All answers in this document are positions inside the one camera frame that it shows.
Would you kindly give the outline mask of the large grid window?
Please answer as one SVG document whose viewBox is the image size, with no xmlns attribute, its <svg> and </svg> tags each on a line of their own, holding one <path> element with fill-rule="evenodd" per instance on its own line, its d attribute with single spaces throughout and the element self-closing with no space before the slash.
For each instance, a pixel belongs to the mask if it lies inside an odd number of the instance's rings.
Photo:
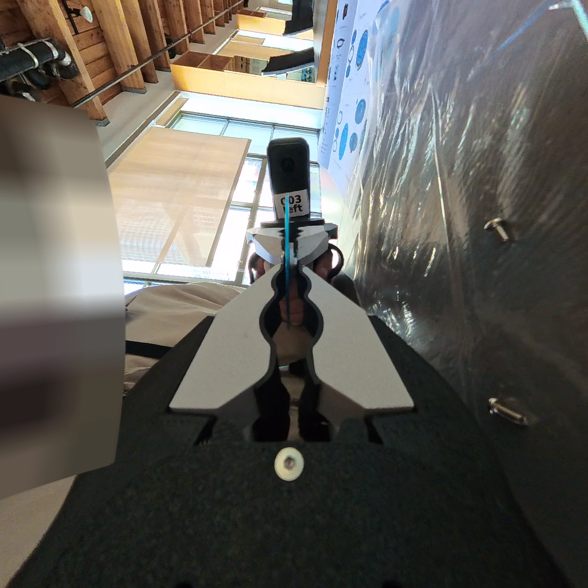
<svg viewBox="0 0 588 588">
<path fill-rule="evenodd" d="M 311 217 L 321 217 L 320 172 L 316 128 L 246 121 L 204 114 L 177 114 L 167 128 L 203 135 L 249 140 L 249 150 L 231 203 L 223 218 L 202 206 L 173 218 L 163 203 L 124 205 L 120 218 L 122 270 L 126 275 L 154 275 L 153 285 L 181 277 L 242 285 L 248 283 L 246 244 L 249 227 L 275 219 L 266 150 L 271 140 L 301 137 L 310 148 Z"/>
</svg>

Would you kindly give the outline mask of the blue round metal plate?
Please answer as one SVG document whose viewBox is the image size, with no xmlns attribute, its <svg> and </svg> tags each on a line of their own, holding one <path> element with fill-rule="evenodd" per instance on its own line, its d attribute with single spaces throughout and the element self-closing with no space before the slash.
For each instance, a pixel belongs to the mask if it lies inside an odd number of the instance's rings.
<svg viewBox="0 0 588 588">
<path fill-rule="evenodd" d="M 291 328 L 291 296 L 290 296 L 290 287 L 292 285 L 291 280 L 291 260 L 292 255 L 290 253 L 290 192 L 286 193 L 285 196 L 285 218 L 284 218 L 284 272 L 285 272 L 285 313 L 286 313 L 286 328 L 289 330 Z"/>
</svg>

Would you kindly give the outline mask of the ceiling pipe bundle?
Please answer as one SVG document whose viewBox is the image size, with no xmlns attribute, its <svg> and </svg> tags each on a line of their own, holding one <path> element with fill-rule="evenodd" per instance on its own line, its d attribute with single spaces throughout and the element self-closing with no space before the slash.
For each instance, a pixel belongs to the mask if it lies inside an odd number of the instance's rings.
<svg viewBox="0 0 588 588">
<path fill-rule="evenodd" d="M 1 95 L 41 102 L 53 80 L 71 80 L 79 68 L 52 38 L 1 49 Z"/>
</svg>

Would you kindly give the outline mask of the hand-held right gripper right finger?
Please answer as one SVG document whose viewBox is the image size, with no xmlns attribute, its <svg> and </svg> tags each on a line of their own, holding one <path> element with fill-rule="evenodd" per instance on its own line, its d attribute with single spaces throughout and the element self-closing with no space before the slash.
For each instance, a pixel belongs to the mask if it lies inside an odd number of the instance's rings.
<svg viewBox="0 0 588 588">
<path fill-rule="evenodd" d="M 315 410 L 336 436 L 344 421 L 406 413 L 414 402 L 369 316 L 311 269 L 301 268 L 304 300 L 317 328 L 307 357 L 318 389 Z"/>
</svg>

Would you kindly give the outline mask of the tan roller blind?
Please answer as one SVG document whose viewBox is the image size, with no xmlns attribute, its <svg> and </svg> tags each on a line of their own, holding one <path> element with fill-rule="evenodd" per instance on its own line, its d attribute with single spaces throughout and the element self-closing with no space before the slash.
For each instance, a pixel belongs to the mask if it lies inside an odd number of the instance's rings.
<svg viewBox="0 0 588 588">
<path fill-rule="evenodd" d="M 149 128 L 107 172 L 122 260 L 210 266 L 250 144 Z"/>
</svg>

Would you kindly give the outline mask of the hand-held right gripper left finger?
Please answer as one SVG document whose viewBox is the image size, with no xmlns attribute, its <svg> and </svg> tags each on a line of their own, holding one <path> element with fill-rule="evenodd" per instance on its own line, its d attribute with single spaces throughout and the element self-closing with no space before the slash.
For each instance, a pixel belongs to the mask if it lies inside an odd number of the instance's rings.
<svg viewBox="0 0 588 588">
<path fill-rule="evenodd" d="M 175 392 L 173 413 L 232 422 L 246 440 L 282 419 L 282 381 L 273 335 L 281 324 L 282 268 L 273 266 L 212 318 Z"/>
</svg>

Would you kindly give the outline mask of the long metal ceiling pipe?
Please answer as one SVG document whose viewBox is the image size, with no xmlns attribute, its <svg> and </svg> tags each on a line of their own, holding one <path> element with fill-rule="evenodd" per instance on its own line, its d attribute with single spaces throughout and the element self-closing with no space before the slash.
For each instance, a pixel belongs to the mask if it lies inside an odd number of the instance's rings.
<svg viewBox="0 0 588 588">
<path fill-rule="evenodd" d="M 167 54 L 168 51 L 171 48 L 173 48 L 176 45 L 180 44 L 184 40 L 187 40 L 193 34 L 197 33 L 200 30 L 202 30 L 205 26 L 208 26 L 208 25 L 214 23 L 217 18 L 223 17 L 226 13 L 231 12 L 233 8 L 236 8 L 236 7 L 238 7 L 239 5 L 241 5 L 243 3 L 244 3 L 244 1 L 235 1 L 233 4 L 229 5 L 223 11 L 220 11 L 219 13 L 215 13 L 212 18 L 208 19 L 207 21 L 202 22 L 201 25 L 198 25 L 198 26 L 196 26 L 193 29 L 188 29 L 187 30 L 187 33 L 184 34 L 183 36 L 181 36 L 181 37 L 179 37 L 179 38 L 177 38 L 175 40 L 172 40 L 171 43 L 169 43 L 166 46 L 164 46 L 158 52 L 150 55 L 145 60 L 143 60 L 142 62 L 138 63 L 137 65 L 134 65 L 130 69 L 122 72 L 121 74 L 119 74 L 116 78 L 114 78 L 110 82 L 99 86 L 94 91 L 92 91 L 89 94 L 83 96 L 82 98 L 80 98 L 79 100 L 77 100 L 76 102 L 74 102 L 69 107 L 70 108 L 73 108 L 73 109 L 77 109 L 79 107 L 82 107 L 82 106 L 86 105 L 88 102 L 92 101 L 93 99 L 98 98 L 103 92 L 106 92 L 107 90 L 109 90 L 111 87 L 113 87 L 116 84 L 121 84 L 122 81 L 124 79 L 126 79 L 127 77 L 129 77 L 132 74 L 140 71 L 143 67 L 145 67 L 146 65 L 149 65 L 151 62 L 153 62 L 155 59 L 159 58 L 160 56 L 162 56 L 164 54 Z"/>
</svg>

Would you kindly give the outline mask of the person's left hand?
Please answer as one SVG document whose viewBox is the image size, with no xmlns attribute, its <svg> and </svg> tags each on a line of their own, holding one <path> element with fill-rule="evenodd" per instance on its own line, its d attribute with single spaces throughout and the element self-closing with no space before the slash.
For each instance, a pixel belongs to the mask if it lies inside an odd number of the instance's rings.
<svg viewBox="0 0 588 588">
<path fill-rule="evenodd" d="M 253 254 L 249 261 L 250 282 L 263 276 L 272 264 Z M 330 282 L 329 274 L 333 269 L 333 251 L 327 250 L 319 258 L 313 261 L 309 267 L 322 279 Z M 288 294 L 279 302 L 281 320 L 287 326 L 301 326 L 304 320 L 304 301 L 299 295 L 298 275 L 290 275 L 288 280 Z"/>
</svg>

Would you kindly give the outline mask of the white instruction booklet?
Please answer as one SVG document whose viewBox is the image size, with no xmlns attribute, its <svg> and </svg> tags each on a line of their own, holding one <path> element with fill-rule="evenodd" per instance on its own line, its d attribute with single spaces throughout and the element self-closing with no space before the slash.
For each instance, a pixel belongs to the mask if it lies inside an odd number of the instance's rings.
<svg viewBox="0 0 588 588">
<path fill-rule="evenodd" d="M 370 98 L 368 48 L 390 1 L 338 1 L 327 71 L 318 164 L 345 195 L 364 137 Z"/>
</svg>

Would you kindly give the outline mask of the black monitor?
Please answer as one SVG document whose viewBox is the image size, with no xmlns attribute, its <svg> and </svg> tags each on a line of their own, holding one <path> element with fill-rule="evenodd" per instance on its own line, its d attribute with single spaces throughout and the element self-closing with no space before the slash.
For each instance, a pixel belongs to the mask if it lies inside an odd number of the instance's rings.
<svg viewBox="0 0 588 588">
<path fill-rule="evenodd" d="M 287 74 L 297 70 L 310 68 L 315 64 L 315 52 L 313 48 L 295 51 L 290 54 L 272 56 L 268 64 L 261 71 L 261 76 L 275 76 Z"/>
<path fill-rule="evenodd" d="M 313 30 L 314 1 L 292 1 L 291 19 L 285 22 L 283 36 L 294 36 Z"/>
</svg>

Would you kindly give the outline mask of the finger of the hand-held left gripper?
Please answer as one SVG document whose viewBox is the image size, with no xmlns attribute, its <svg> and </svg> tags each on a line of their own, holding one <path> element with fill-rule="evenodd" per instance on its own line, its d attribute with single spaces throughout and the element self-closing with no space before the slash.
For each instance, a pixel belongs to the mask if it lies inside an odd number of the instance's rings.
<svg viewBox="0 0 588 588">
<path fill-rule="evenodd" d="M 309 266 L 328 250 L 329 234 L 326 230 L 298 230 L 295 259 L 299 266 Z"/>
<path fill-rule="evenodd" d="M 248 230 L 248 244 L 253 244 L 255 254 L 269 267 L 283 263 L 283 230 Z"/>
</svg>

